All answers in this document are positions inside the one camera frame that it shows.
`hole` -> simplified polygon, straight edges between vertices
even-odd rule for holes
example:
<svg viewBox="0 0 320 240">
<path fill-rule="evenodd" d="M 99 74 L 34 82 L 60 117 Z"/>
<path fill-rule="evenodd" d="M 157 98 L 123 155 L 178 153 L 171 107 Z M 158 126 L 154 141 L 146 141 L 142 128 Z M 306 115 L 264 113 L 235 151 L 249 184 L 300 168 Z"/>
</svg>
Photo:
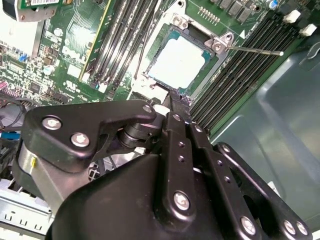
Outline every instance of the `hole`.
<svg viewBox="0 0 320 240">
<path fill-rule="evenodd" d="M 38 7 L 32 7 L 31 10 L 34 11 L 34 12 L 39 12 L 39 8 Z"/>
<path fill-rule="evenodd" d="M 232 176 L 233 176 L 236 184 L 238 185 L 238 187 L 241 187 L 241 185 L 242 185 L 241 177 L 235 171 L 233 171 L 231 168 L 230 168 L 230 170 L 231 170 Z"/>
<path fill-rule="evenodd" d="M 159 142 L 159 137 L 158 136 L 151 137 L 151 142 L 152 144 L 156 144 L 157 142 Z"/>
<path fill-rule="evenodd" d="M 185 158 L 183 156 L 179 156 L 178 158 L 180 163 L 184 163 L 185 162 Z"/>
<path fill-rule="evenodd" d="M 261 10 L 261 7 L 259 5 L 255 6 L 254 11 L 259 12 Z"/>
<path fill-rule="evenodd" d="M 181 142 L 179 142 L 179 147 L 180 147 L 180 148 L 184 148 L 184 147 L 185 147 L 185 144 L 181 141 Z"/>
<path fill-rule="evenodd" d="M 252 214 L 253 218 L 257 221 L 259 219 L 259 208 L 253 201 L 251 197 L 248 195 L 243 195 L 246 205 L 248 206 L 250 213 Z"/>
<path fill-rule="evenodd" d="M 224 180 L 225 180 L 228 184 L 231 182 L 231 181 L 230 181 L 230 178 L 227 177 L 227 176 L 224 177 Z"/>
<path fill-rule="evenodd" d="M 179 122 L 181 121 L 180 116 L 177 115 L 177 114 L 174 114 L 174 115 L 173 115 L 173 118 L 174 118 L 175 120 L 179 121 Z"/>
</svg>

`metal rod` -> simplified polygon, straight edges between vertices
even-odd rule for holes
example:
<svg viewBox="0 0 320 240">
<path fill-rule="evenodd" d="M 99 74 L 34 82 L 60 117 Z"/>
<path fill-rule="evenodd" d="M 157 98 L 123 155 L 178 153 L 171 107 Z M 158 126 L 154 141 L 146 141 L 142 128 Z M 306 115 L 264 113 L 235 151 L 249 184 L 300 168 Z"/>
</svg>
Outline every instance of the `metal rod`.
<svg viewBox="0 0 320 240">
<path fill-rule="evenodd" d="M 276 56 L 283 56 L 284 55 L 283 51 L 269 51 L 269 50 L 242 47 L 242 46 L 228 46 L 227 49 L 244 51 L 244 52 L 251 52 L 251 53 L 256 53 L 256 54 L 264 54 L 264 55 L 276 55 Z"/>
</svg>

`cable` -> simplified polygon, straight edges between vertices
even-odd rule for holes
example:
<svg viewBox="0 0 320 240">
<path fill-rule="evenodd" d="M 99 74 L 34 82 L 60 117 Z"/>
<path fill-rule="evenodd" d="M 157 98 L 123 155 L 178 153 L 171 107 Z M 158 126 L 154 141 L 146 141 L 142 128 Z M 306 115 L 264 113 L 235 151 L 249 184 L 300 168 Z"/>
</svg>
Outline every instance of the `cable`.
<svg viewBox="0 0 320 240">
<path fill-rule="evenodd" d="M 14 121 L 12 123 L 10 123 L 8 126 L 4 126 L 4 128 L 2 129 L 2 132 L 11 132 L 12 130 L 10 130 L 9 127 L 12 127 L 13 125 L 15 125 L 20 120 L 22 115 L 24 115 L 27 112 L 26 107 L 19 100 L 7 97 L 3 94 L 0 94 L 0 100 L 6 101 L 0 105 L 0 108 L 3 108 L 5 106 L 7 106 L 8 104 L 16 104 L 20 108 L 20 112 L 18 113 L 18 115 L 16 116 Z"/>
<path fill-rule="evenodd" d="M 111 156 L 108 156 L 108 158 L 109 158 L 109 160 L 110 160 L 110 162 L 111 162 L 111 164 L 112 164 L 113 169 L 116 169 L 116 168 L 117 168 L 117 165 L 115 164 L 115 162 L 114 162 L 114 160 L 112 159 L 112 157 L 111 157 Z"/>
</svg>

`black ram slot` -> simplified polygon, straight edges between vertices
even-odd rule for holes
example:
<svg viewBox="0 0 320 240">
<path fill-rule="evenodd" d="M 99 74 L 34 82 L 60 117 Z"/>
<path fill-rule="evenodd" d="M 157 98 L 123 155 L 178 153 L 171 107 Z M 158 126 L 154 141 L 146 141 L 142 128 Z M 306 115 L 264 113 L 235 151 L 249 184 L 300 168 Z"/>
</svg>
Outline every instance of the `black ram slot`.
<svg viewBox="0 0 320 240">
<path fill-rule="evenodd" d="M 293 41 L 293 38 L 288 39 L 285 42 L 284 48 L 289 47 Z M 225 107 L 220 109 L 220 112 L 217 113 L 215 118 L 213 118 L 212 120 L 208 118 L 208 121 L 205 124 L 206 127 L 209 129 L 213 128 L 225 116 L 225 114 L 227 114 L 228 111 L 237 103 L 237 101 L 239 101 L 242 98 L 242 96 L 249 91 L 249 89 L 257 82 L 257 80 L 262 76 L 262 74 L 266 70 L 268 70 L 268 68 L 276 61 L 276 59 L 276 56 L 269 56 L 268 60 L 265 62 L 264 68 L 261 71 L 259 71 L 256 75 L 251 77 L 253 80 L 250 82 L 250 84 L 248 84 L 246 87 L 243 87 L 243 89 L 239 91 L 236 95 L 234 95 L 232 98 L 229 98 L 229 103 Z"/>
<path fill-rule="evenodd" d="M 253 35 L 247 40 L 249 46 L 253 46 L 255 43 L 258 42 L 258 39 L 260 36 L 263 36 L 263 32 L 266 29 L 269 29 L 270 26 L 272 26 L 273 23 L 268 20 L 265 20 L 262 22 L 258 29 L 254 32 Z M 213 94 L 213 90 L 218 86 L 219 79 L 223 78 L 225 75 L 228 74 L 229 71 L 231 71 L 234 66 L 243 59 L 248 53 L 247 52 L 236 52 L 234 56 L 232 57 L 231 61 L 228 63 L 228 65 L 222 70 L 218 78 L 212 83 L 211 86 L 209 86 L 209 89 L 202 95 L 200 99 L 198 99 L 193 106 L 191 107 L 191 114 L 196 116 L 198 114 L 198 110 L 202 108 L 202 106 L 205 105 L 206 100 Z"/>
<path fill-rule="evenodd" d="M 285 51 L 295 40 L 294 36 L 297 36 L 297 31 L 274 15 L 267 17 L 243 46 Z M 256 84 L 277 58 L 236 52 L 202 97 L 191 106 L 193 120 L 210 130 Z"/>
<path fill-rule="evenodd" d="M 279 39 L 278 34 L 274 34 L 273 38 L 266 38 L 263 42 L 263 44 L 260 44 L 260 48 L 263 49 L 276 49 L 277 48 L 277 40 Z M 232 95 L 239 89 L 239 85 L 242 84 L 243 81 L 249 78 L 248 75 L 252 75 L 254 71 L 258 69 L 259 66 L 263 64 L 270 56 L 266 55 L 260 55 L 255 53 L 250 53 L 245 61 L 243 61 L 242 66 L 237 69 L 236 72 L 232 74 L 232 76 L 228 77 L 231 79 L 229 81 L 229 84 L 226 88 L 229 88 L 226 90 L 226 88 L 222 89 L 219 94 L 216 95 L 216 97 L 213 99 L 213 106 L 207 110 L 208 113 L 212 113 L 212 109 L 221 109 L 221 104 L 223 100 L 228 100 Z M 207 116 L 208 119 L 215 118 L 217 113 L 214 113 L 212 116 Z"/>
</svg>

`green circuit board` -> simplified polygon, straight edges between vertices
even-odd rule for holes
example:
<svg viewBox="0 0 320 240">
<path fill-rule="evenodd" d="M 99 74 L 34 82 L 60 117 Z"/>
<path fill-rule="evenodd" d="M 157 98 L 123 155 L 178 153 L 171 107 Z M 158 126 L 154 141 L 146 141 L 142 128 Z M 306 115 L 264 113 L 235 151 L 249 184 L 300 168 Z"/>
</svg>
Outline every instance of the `green circuit board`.
<svg viewBox="0 0 320 240">
<path fill-rule="evenodd" d="M 174 0 L 163 1 L 162 11 L 164 12 L 174 2 Z M 1 55 L 4 65 L 0 68 L 0 78 L 9 83 L 6 92 L 14 96 L 33 99 L 44 105 L 58 104 L 52 99 L 50 93 L 47 94 L 48 89 L 67 96 L 69 104 L 110 100 L 106 97 L 107 92 L 102 93 L 93 89 L 90 87 L 90 79 L 82 81 L 81 77 L 89 61 L 87 56 L 91 49 L 88 43 L 92 43 L 101 34 L 102 28 L 108 29 L 114 13 L 114 3 L 115 1 L 112 0 L 101 4 L 92 0 L 75 0 L 71 5 L 59 7 L 56 15 L 45 21 L 38 56 L 34 59 L 21 62 L 10 52 L 10 49 L 2 48 Z M 206 11 L 210 11 L 217 20 L 207 19 L 208 13 L 202 14 Z M 240 23 L 224 9 L 208 0 L 188 0 L 186 6 L 186 14 L 213 33 L 221 35 L 228 31 L 232 32 L 239 46 L 253 27 L 259 23 L 259 19 L 263 18 L 265 12 L 264 9 L 258 13 L 252 12 L 244 23 Z M 60 31 L 61 36 L 55 35 L 55 31 Z M 158 47 L 157 44 L 154 44 L 150 52 L 156 52 Z M 181 92 L 190 95 L 216 61 L 217 59 L 213 58 L 201 70 L 189 88 L 182 89 Z M 115 100 L 127 99 L 131 91 L 130 82 L 135 65 L 137 65 L 136 62 L 131 64 L 125 77 L 121 80 L 113 97 Z M 53 66 L 54 71 L 50 75 L 45 75 L 44 68 L 48 66 Z M 31 90 L 31 85 L 34 84 L 40 86 L 39 92 Z"/>
<path fill-rule="evenodd" d="M 140 77 L 148 75 L 149 70 L 157 62 L 156 60 L 170 40 L 170 34 L 177 32 L 179 36 L 198 46 L 204 53 L 210 53 L 210 57 L 205 59 L 205 64 L 190 83 L 186 87 L 178 87 L 180 93 L 189 96 L 192 103 L 203 95 L 204 90 L 211 84 L 213 76 L 228 65 L 237 51 L 229 50 L 225 58 L 221 60 L 213 49 L 205 46 L 203 42 L 178 25 L 173 24 L 172 20 L 168 18 L 167 21 L 162 22 L 162 19 L 168 17 L 171 9 L 174 8 L 174 13 L 177 12 L 184 18 L 188 18 L 188 24 L 200 32 L 207 32 L 207 36 L 208 32 L 211 33 L 211 38 L 213 35 L 220 37 L 232 33 L 232 45 L 241 47 L 255 32 L 266 15 L 272 12 L 261 0 L 163 0 L 159 10 L 154 14 L 152 25 L 149 21 L 151 21 L 153 12 L 151 8 L 149 9 L 149 16 L 145 18 L 145 26 L 141 27 L 136 36 L 135 49 L 131 45 L 129 45 L 131 48 L 118 49 L 128 54 L 116 56 L 119 60 L 124 61 L 131 56 L 132 59 L 128 61 L 127 66 L 117 67 L 113 61 L 106 65 L 105 68 L 110 65 L 116 66 L 113 75 L 120 77 L 114 79 L 113 76 L 110 76 L 112 80 L 101 81 L 101 74 L 94 74 L 94 69 L 104 47 L 104 40 L 112 34 L 112 26 L 117 18 L 119 6 L 125 1 L 127 1 L 128 8 L 133 4 L 137 4 L 141 9 L 143 7 L 141 0 L 74 0 L 69 5 L 61 4 L 55 16 L 43 23 L 41 40 L 35 57 L 23 57 L 25 54 L 18 51 L 14 45 L 3 42 L 0 36 L 0 91 L 15 98 L 34 100 L 42 105 L 128 99 L 144 99 L 161 103 L 162 100 L 158 97 L 158 93 L 153 91 L 154 84 L 136 81 L 134 75 L 144 44 L 147 48 L 143 53 Z M 303 9 L 302 13 L 307 14 L 309 19 L 317 18 L 314 13 L 319 12 L 317 10 L 320 9 L 319 3 L 312 7 L 314 10 L 305 7 L 309 1 L 280 1 L 279 5 L 287 2 L 294 2 L 296 6 Z M 183 8 L 183 11 L 177 9 L 177 6 Z M 125 17 L 123 21 L 120 25 L 122 30 L 125 21 L 129 21 L 128 17 Z M 134 24 L 138 24 L 138 21 L 132 21 L 132 26 Z M 149 31 L 149 25 L 151 25 L 150 35 L 145 43 L 145 34 Z M 123 40 L 121 35 L 118 42 L 123 40 L 123 43 L 126 41 L 129 43 L 128 36 Z M 284 56 L 289 56 L 298 43 L 295 42 L 292 47 L 289 47 Z M 285 57 L 279 59 L 277 66 L 285 59 Z M 271 70 L 263 75 L 259 83 L 264 82 L 275 68 L 275 65 L 271 67 Z M 147 76 L 147 78 L 160 84 L 166 90 L 174 88 L 171 87 L 170 82 L 163 83 L 156 77 Z M 251 92 L 247 93 L 246 97 L 242 98 L 236 106 L 240 106 Z M 231 112 L 226 113 L 226 118 L 230 115 Z"/>
</svg>

